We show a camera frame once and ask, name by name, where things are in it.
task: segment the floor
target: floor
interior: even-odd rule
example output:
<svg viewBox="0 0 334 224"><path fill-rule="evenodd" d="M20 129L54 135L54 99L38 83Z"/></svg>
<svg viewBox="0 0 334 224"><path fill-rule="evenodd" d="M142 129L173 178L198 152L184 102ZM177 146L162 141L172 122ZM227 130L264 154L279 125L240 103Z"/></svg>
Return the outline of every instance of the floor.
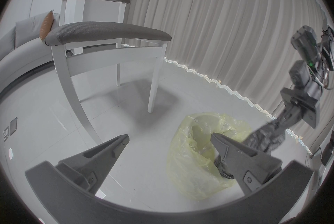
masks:
<svg viewBox="0 0 334 224"><path fill-rule="evenodd" d="M268 117L215 83L164 62L154 111L147 112L154 60L121 64L121 86L114 66L72 78L83 109L103 142L128 134L130 142L110 171L98 196L147 211L184 212L211 208L243 196L235 184L214 196L193 201L178 192L165 172L170 141L186 115L227 113L253 130ZM31 190L24 172L44 160L59 160L96 144L70 108L53 68L15 87L0 103L0 128L18 118L17 131L5 142L11 178L23 201L45 223L55 223ZM307 151L286 135L272 152L283 161L305 163Z"/></svg>

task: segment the sofa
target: sofa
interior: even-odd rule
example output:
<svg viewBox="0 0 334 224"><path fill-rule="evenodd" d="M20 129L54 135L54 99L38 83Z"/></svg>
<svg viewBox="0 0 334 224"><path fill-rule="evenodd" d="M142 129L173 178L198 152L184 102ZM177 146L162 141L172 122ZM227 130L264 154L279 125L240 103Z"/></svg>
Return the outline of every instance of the sofa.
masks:
<svg viewBox="0 0 334 224"><path fill-rule="evenodd" d="M0 39L0 93L27 72L52 61L51 48L39 37L40 24L48 12L16 22ZM53 14L52 30L59 26Z"/></svg>

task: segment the chair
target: chair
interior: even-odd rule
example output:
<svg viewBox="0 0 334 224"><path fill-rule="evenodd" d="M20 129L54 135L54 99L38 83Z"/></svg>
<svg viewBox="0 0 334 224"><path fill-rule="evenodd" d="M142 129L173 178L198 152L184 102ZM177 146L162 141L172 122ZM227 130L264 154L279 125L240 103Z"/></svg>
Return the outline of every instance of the chair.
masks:
<svg viewBox="0 0 334 224"><path fill-rule="evenodd" d="M148 102L148 112L152 113L158 87L159 70L163 64L167 42L172 37L160 30L118 22L75 22L64 24L66 1L62 0L59 27L52 30L46 36L44 42L46 45L51 46L54 66L70 106L88 134L97 144L100 144L102 141L82 109L71 77L90 70L116 65L116 84L119 86L120 63L155 57L156 62ZM129 3L130 0L107 1L121 2L120 22L122 14L124 14L125 4ZM156 44L156 46L121 47L122 38L151 42ZM66 56L67 50L111 44L115 39L118 39L115 49Z"/></svg>

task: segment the gray curtain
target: gray curtain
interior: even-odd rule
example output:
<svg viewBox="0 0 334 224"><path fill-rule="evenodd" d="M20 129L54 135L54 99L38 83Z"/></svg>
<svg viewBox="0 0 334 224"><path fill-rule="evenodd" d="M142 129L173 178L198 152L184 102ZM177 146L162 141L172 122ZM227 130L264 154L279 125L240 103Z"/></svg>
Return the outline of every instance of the gray curtain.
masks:
<svg viewBox="0 0 334 224"><path fill-rule="evenodd" d="M284 106L280 90L292 86L288 71L301 59L290 38L309 25L320 41L324 18L316 0L131 0L124 21L171 34L167 59L221 80L276 115ZM306 145L332 118L333 105L334 95L325 91L319 129L294 127Z"/></svg>

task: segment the brown leather pillow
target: brown leather pillow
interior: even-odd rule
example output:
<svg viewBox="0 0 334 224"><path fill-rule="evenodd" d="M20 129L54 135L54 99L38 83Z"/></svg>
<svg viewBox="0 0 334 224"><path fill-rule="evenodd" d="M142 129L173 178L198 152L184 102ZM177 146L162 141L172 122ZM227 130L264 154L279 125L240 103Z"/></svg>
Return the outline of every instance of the brown leather pillow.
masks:
<svg viewBox="0 0 334 224"><path fill-rule="evenodd" d="M39 30L39 37L41 40L44 40L45 37L50 33L53 20L54 20L53 12L50 11L44 18L43 23L41 25L41 29Z"/></svg>

